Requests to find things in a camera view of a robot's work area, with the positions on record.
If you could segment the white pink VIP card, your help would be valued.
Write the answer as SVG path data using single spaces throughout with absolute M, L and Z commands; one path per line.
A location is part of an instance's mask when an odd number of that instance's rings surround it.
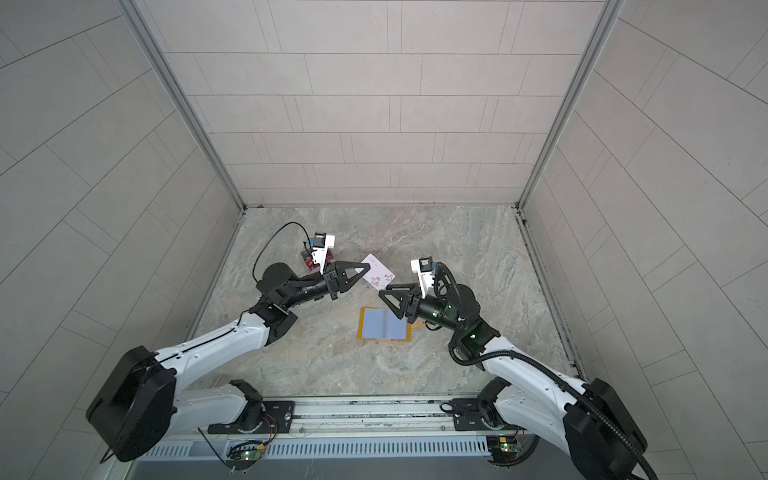
M 363 262 L 370 266 L 363 279 L 377 291 L 385 289 L 395 279 L 395 274 L 373 254 L 368 254 Z

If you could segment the yellow leather card holder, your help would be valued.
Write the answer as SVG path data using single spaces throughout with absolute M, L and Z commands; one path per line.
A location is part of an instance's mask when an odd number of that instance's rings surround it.
M 364 307 L 360 311 L 357 339 L 361 341 L 410 342 L 412 325 L 389 309 Z

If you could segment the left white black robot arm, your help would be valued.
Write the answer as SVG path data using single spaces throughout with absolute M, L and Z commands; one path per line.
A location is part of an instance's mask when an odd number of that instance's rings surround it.
M 336 298 L 369 271 L 367 263 L 335 261 L 298 277 L 285 263 L 270 265 L 258 283 L 258 302 L 207 334 L 151 351 L 127 351 L 86 411 L 86 419 L 121 462 L 150 451 L 165 436 L 209 425 L 250 433 L 265 418 L 263 398 L 244 380 L 189 391 L 221 365 L 282 338 L 297 320 L 292 307 Z

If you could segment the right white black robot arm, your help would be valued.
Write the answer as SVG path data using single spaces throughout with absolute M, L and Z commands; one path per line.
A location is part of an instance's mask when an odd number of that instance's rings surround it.
M 400 319 L 451 330 L 449 354 L 493 375 L 485 389 L 493 421 L 521 427 L 567 453 L 586 479 L 656 478 L 648 443 L 611 385 L 560 373 L 512 344 L 481 316 L 473 291 L 459 285 L 423 295 L 416 284 L 387 287 L 380 299 Z

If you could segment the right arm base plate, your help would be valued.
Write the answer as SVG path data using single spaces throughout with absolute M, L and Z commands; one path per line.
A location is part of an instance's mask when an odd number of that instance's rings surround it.
M 456 431 L 523 431 L 515 424 L 505 423 L 488 402 L 477 398 L 454 398 L 440 405 L 443 413 L 453 420 Z

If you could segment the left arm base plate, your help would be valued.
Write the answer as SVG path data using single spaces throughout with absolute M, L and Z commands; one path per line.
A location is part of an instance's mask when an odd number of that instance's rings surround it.
M 212 424 L 207 427 L 207 434 L 213 435 L 272 435 L 290 432 L 294 410 L 294 401 L 263 401 L 258 408 L 244 412 L 230 424 Z

